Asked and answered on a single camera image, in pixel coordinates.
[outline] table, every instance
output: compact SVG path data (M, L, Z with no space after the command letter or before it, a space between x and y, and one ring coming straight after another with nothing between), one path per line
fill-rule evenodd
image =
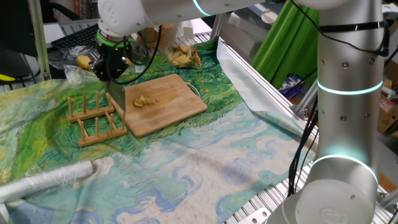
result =
M203 29L199 30L207 30L205 27L205 24L202 24ZM201 43L201 42L206 42L210 39L210 33L209 32L203 32L203 33L195 33L195 42L196 43ZM294 112L290 109L291 103L287 101L271 84L269 84L263 77L258 74L255 69L253 69L246 61L244 61L231 47L226 45L226 48L228 52L231 54L231 56L240 64L242 65L250 74L250 76L253 77L258 83L261 84L262 88L264 91L266 91L268 94L270 94L271 97L277 102L277 104L286 111L287 115L289 116L295 116ZM40 82L40 80L33 80L32 82L29 82L28 84L25 83L25 86L28 85L34 85L35 82ZM0 90L4 91L9 91L11 88L6 88L4 86L3 89L0 88ZM305 178L308 175L308 172L310 170L310 165L306 166L303 170L302 178L300 179L298 187L302 187ZM243 220L244 218L248 217L250 214L255 212L259 208L265 208L267 210L266 215L270 215L271 212L276 209L276 207L283 202L285 199L285 193L287 191L287 184L286 180L284 180L282 183L276 185L275 187L268 187L264 189L263 192L258 193L254 198L250 199L250 201L245 204L243 207L241 207L230 219L228 219L225 223L226 224L231 224L231 223L237 223ZM373 223L387 223L389 216L391 214L385 212L381 207L377 206L376 207L376 215Z

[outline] keyboard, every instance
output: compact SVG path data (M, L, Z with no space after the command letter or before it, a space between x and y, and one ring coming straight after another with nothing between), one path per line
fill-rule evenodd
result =
M77 46L91 46L95 44L95 35L97 34L97 31L98 24L95 24L74 34L70 34L66 37L55 40L51 42L51 45L58 49L66 49Z

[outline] green fabric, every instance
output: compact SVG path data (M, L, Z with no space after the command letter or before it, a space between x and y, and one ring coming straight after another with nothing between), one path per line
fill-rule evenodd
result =
M317 10L302 9L316 22ZM275 88L279 89L290 73L305 77L317 67L318 31L290 2L286 2L252 62ZM316 79L313 74L306 83Z
M200 91L201 99L208 105L207 111L139 139L128 132L118 138L79 147L80 127L67 120L67 98L72 98L74 113L82 111L83 94L86 94L87 108L95 108L96 91L102 96L101 107L106 106L106 90L101 82L82 86L71 85L64 80L50 80L1 93L0 183L18 179L37 165L43 169L84 158L93 160L112 152L138 156L158 139L180 133L185 128L209 124L237 107L243 100L218 63L217 41L199 44L196 48L202 59L201 69L177 69L167 62L164 55L157 55L148 72L138 82L177 73ZM125 82L135 76L127 73L120 80ZM116 113L114 122L117 127L121 126L121 119ZM100 132L107 131L108 126L106 117L100 117ZM95 121L85 120L85 128L93 135Z

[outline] wooden cutting board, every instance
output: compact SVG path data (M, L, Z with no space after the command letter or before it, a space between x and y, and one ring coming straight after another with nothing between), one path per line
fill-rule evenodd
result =
M176 74L129 86L124 91L126 125L136 138L207 110L207 105ZM134 100L141 95L159 102L143 108L134 106ZM122 114L121 108L113 103Z

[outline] green curtain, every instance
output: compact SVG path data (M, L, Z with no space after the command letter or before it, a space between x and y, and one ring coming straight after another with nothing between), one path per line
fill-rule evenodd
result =
M318 24L317 10L301 8ZM317 67L317 49L318 31L287 1L254 57L252 66L279 89L288 74L305 77ZM311 85L316 77L317 73L314 73L306 83Z

